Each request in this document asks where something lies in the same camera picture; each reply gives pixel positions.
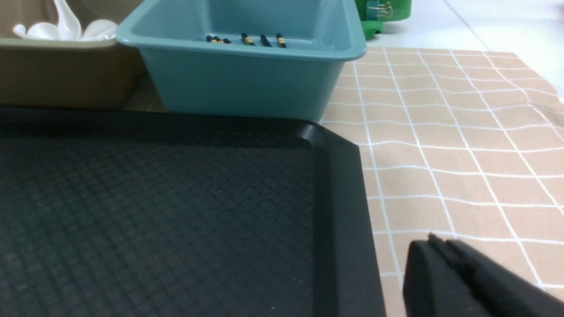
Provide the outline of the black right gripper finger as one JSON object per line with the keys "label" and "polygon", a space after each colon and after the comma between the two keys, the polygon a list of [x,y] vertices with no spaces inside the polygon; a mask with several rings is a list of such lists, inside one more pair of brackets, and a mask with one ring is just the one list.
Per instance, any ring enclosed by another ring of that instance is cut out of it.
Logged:
{"label": "black right gripper finger", "polygon": [[561,317],[563,302],[460,240],[411,241],[403,297],[409,317]]}

